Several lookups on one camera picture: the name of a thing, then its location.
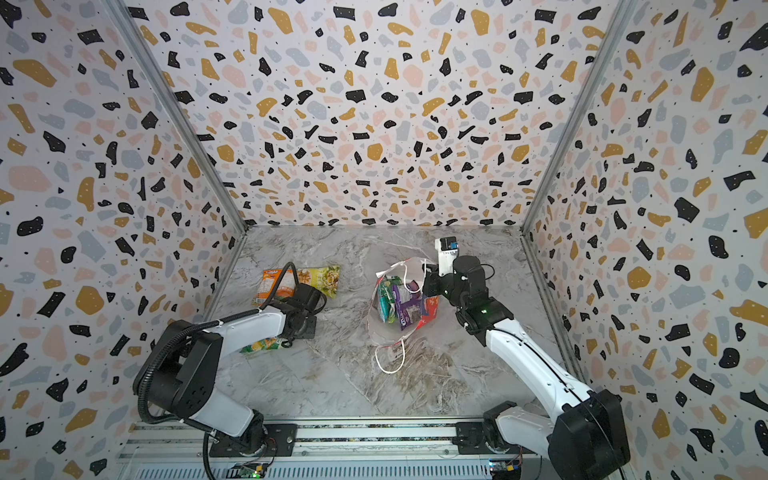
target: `black cable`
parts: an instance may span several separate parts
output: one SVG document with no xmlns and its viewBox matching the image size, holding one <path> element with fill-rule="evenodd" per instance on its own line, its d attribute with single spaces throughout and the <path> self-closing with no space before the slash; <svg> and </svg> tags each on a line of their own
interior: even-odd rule
<svg viewBox="0 0 768 480">
<path fill-rule="evenodd" d="M 216 480 L 214 473 L 210 470 L 210 460 L 208 458 L 208 437 L 210 437 L 210 434 L 205 432 L 203 434 L 203 470 L 205 470 L 205 476 L 208 477 L 208 480 Z"/>
<path fill-rule="evenodd" d="M 270 294 L 266 296 L 266 299 L 264 300 L 264 303 L 261 304 L 261 308 L 263 310 L 264 307 L 269 306 L 270 302 L 275 299 L 275 293 L 277 293 L 277 287 L 280 286 L 280 282 L 283 281 L 283 277 L 285 276 L 286 272 L 288 271 L 288 267 L 291 267 L 291 270 L 293 271 L 293 282 L 296 284 L 296 286 L 299 286 L 299 274 L 296 273 L 296 265 L 293 264 L 293 262 L 286 263 L 286 266 L 283 267 L 283 271 L 280 272 L 280 275 L 277 277 L 277 280 L 275 280 L 275 284 L 272 285 L 272 289 L 270 290 Z"/>
<path fill-rule="evenodd" d="M 170 353 L 176 349 L 180 342 L 186 340 L 187 337 L 192 333 L 199 332 L 200 330 L 214 326 L 219 326 L 218 320 L 208 323 L 198 323 L 197 325 L 188 326 L 187 328 L 181 330 L 179 333 L 172 336 L 170 340 L 168 340 L 168 342 L 161 347 L 160 351 L 157 353 L 157 356 L 155 356 L 152 359 L 152 362 L 147 365 L 147 369 L 144 370 L 144 374 L 141 377 L 141 380 L 139 380 L 139 386 L 136 393 L 138 397 L 137 409 L 139 411 L 139 416 L 141 417 L 142 422 L 148 423 L 149 425 L 156 425 L 158 423 L 177 419 L 175 415 L 170 413 L 161 416 L 155 416 L 150 413 L 148 396 L 149 388 L 152 385 L 152 379 L 154 378 L 154 374 L 157 369 L 159 369 L 165 361 L 166 357 L 168 357 L 168 355 L 170 355 Z"/>
<path fill-rule="evenodd" d="M 489 267 L 491 267 L 491 268 L 493 269 L 493 273 L 491 273 L 491 276 L 487 276 L 485 279 L 486 279 L 486 280 L 490 280 L 491 278 L 493 278 L 493 276 L 496 274 L 496 269 L 495 269 L 495 267 L 494 267 L 493 265 L 491 265 L 490 263 L 480 263 L 480 265 L 481 265 L 481 266 L 482 266 L 482 265 L 485 265 L 485 266 L 489 266 Z"/>
</svg>

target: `mounting plate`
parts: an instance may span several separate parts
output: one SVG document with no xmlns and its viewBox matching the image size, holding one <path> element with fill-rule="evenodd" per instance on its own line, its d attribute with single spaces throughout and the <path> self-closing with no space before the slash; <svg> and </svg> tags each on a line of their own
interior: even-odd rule
<svg viewBox="0 0 768 480">
<path fill-rule="evenodd" d="M 266 428 L 266 450 L 261 458 L 269 460 L 272 457 L 290 457 L 293 454 L 293 445 L 296 438 L 297 426 L 295 423 L 268 423 Z M 210 447 L 211 458 L 239 457 L 243 447 L 229 439 L 221 439 Z"/>
</svg>

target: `plastic bag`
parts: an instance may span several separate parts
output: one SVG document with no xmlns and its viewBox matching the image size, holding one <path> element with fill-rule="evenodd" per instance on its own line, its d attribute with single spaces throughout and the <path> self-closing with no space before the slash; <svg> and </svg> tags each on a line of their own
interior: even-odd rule
<svg viewBox="0 0 768 480">
<path fill-rule="evenodd" d="M 398 294 L 404 295 L 408 293 L 420 293 L 424 287 L 424 266 L 427 263 L 432 263 L 432 261 L 426 258 L 411 257 L 407 260 L 403 260 L 402 262 L 395 263 L 387 270 L 376 273 L 376 276 L 379 279 L 376 282 L 376 288 L 373 289 L 370 307 L 368 308 L 368 334 L 370 335 L 371 341 L 376 344 L 376 351 L 374 352 L 374 356 L 376 358 L 376 363 L 384 373 L 398 372 L 402 366 L 405 365 L 405 341 L 416 330 L 422 328 L 424 325 L 434 320 L 434 318 L 437 316 L 439 297 L 425 299 L 423 306 L 421 303 L 419 304 L 421 312 L 418 322 L 410 322 L 406 325 L 403 325 L 402 321 L 390 322 L 389 320 L 392 318 L 392 313 L 383 312 L 382 306 L 384 302 L 379 302 L 381 283 L 385 276 L 397 277 L 401 280 L 400 283 L 402 284 L 397 286 Z M 388 348 L 397 345 L 400 345 L 402 349 L 402 361 L 400 366 L 394 371 L 384 370 L 384 368 L 381 366 L 381 362 L 379 361 L 379 350 L 381 348 Z"/>
</svg>

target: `marble floor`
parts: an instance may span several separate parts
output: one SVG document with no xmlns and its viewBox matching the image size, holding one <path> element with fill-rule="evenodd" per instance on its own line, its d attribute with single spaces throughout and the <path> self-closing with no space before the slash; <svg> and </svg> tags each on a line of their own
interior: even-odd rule
<svg viewBox="0 0 768 480">
<path fill-rule="evenodd" d="M 253 308 L 262 270 L 291 260 L 298 267 L 340 265 L 339 292 L 318 315 L 314 339 L 297 340 L 289 349 L 228 356 L 220 364 L 217 386 L 267 418 L 481 415 L 505 400 L 530 403 L 531 390 L 460 327 L 443 298 L 437 318 L 406 342 L 402 369 L 388 375 L 376 365 L 366 325 L 376 272 L 408 257 L 437 260 L 434 239 L 446 235 L 456 236 L 462 254 L 495 267 L 488 281 L 491 295 L 561 362 L 517 230 L 255 227 L 214 319 Z M 400 349 L 383 349 L 379 358 L 385 369 L 395 369 Z"/>
</svg>

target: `patterned wallpaper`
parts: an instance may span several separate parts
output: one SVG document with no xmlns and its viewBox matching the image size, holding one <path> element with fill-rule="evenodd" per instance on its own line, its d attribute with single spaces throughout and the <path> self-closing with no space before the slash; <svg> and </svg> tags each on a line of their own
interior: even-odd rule
<svg viewBox="0 0 768 480">
<path fill-rule="evenodd" d="M 641 478 L 768 478 L 768 9 L 638 2 L 531 239 Z"/>
<path fill-rule="evenodd" d="M 107 478 L 234 230 L 100 2 L 0 15 L 0 478 Z"/>
<path fill-rule="evenodd" d="M 246 222 L 512 225 L 613 2 L 128 4 Z"/>
</svg>

